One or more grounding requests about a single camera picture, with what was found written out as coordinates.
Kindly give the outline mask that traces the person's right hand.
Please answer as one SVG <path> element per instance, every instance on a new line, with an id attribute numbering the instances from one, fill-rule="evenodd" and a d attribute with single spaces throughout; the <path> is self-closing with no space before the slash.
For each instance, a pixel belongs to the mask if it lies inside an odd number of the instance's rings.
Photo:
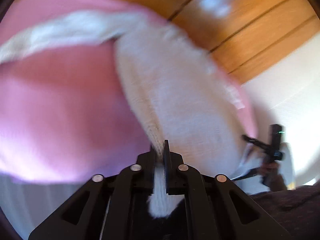
<path id="1" fill-rule="evenodd" d="M 263 177 L 263 184 L 272 192 L 287 190 L 283 176 L 279 173 L 279 167 L 278 163 L 273 162 L 263 163 L 258 169 L 258 174 Z"/>

